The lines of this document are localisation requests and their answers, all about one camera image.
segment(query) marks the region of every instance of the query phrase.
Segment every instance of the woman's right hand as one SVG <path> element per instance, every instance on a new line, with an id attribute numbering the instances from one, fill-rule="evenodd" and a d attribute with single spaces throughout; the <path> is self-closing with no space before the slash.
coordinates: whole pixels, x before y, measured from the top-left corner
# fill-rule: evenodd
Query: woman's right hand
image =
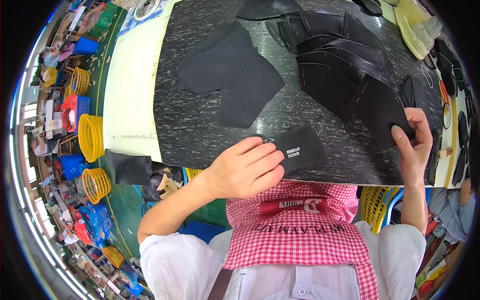
<path id="1" fill-rule="evenodd" d="M 392 137 L 400 149 L 400 171 L 406 186 L 423 185 L 423 175 L 432 149 L 432 133 L 423 110 L 406 108 L 405 114 L 415 130 L 415 139 L 410 142 L 400 127 L 392 127 Z"/>
<path id="2" fill-rule="evenodd" d="M 284 175 L 283 153 L 258 136 L 249 137 L 220 154 L 195 178 L 215 198 L 250 198 L 278 184 Z"/>

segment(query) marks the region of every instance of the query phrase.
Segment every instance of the green plastic crate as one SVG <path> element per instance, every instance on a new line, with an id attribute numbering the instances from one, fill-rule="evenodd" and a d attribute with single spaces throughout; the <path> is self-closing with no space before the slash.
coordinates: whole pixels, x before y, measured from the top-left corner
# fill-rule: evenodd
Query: green plastic crate
<path id="1" fill-rule="evenodd" d="M 117 13 L 118 8 L 119 7 L 117 5 L 113 4 L 112 2 L 108 2 L 103 9 L 100 18 L 96 22 L 95 27 L 93 27 L 88 33 L 88 36 L 100 37 L 104 32 L 106 32 L 112 24 L 113 17 Z"/>

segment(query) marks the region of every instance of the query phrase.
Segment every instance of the fingernail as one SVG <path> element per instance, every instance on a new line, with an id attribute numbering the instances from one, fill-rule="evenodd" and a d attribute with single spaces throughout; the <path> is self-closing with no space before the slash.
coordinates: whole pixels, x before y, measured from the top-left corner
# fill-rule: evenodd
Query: fingernail
<path id="1" fill-rule="evenodd" d="M 402 138 L 402 133 L 399 131 L 399 129 L 401 128 L 397 125 L 392 126 L 392 136 L 396 140 Z"/>

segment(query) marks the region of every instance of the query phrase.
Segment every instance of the woman's left hand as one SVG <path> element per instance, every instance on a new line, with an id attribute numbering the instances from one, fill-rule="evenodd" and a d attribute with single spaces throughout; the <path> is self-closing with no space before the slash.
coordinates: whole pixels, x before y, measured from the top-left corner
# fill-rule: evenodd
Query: woman's left hand
<path id="1" fill-rule="evenodd" d="M 249 137 L 220 154 L 197 177 L 215 198 L 250 198 L 278 184 L 283 153 L 260 137 Z"/>

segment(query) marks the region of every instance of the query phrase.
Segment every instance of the yellow plastic basket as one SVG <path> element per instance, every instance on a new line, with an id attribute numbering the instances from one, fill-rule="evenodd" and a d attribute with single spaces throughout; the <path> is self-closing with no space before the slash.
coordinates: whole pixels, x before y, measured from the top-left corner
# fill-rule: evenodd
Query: yellow plastic basket
<path id="1" fill-rule="evenodd" d="M 187 182 L 190 182 L 200 172 L 202 172 L 202 170 L 185 168 L 185 174 L 187 175 Z"/>
<path id="2" fill-rule="evenodd" d="M 90 84 L 90 73 L 84 69 L 76 67 L 70 79 L 70 87 L 72 91 L 80 96 L 85 96 Z"/>
<path id="3" fill-rule="evenodd" d="M 123 263 L 123 255 L 113 246 L 107 246 L 102 249 L 103 255 L 107 260 L 115 267 L 120 268 L 121 263 Z"/>
<path id="4" fill-rule="evenodd" d="M 85 169 L 82 172 L 82 185 L 91 203 L 97 204 L 112 190 L 112 184 L 104 168 Z"/>
<path id="5" fill-rule="evenodd" d="M 55 84 L 55 82 L 57 81 L 57 72 L 58 71 L 55 68 L 48 68 L 47 70 L 48 79 L 45 82 L 46 86 L 52 86 L 53 84 Z"/>
<path id="6" fill-rule="evenodd" d="M 367 221 L 372 232 L 378 234 L 382 228 L 387 208 L 400 188 L 364 186 L 360 196 L 360 219 Z"/>
<path id="7" fill-rule="evenodd" d="M 65 88 L 65 93 L 63 94 L 63 101 L 65 101 L 65 98 L 70 96 L 70 95 L 73 95 L 74 92 L 72 91 L 72 88 L 68 85 L 66 88 Z"/>
<path id="8" fill-rule="evenodd" d="M 85 159 L 93 163 L 105 154 L 103 149 L 103 118 L 83 114 L 78 120 L 78 143 Z"/>

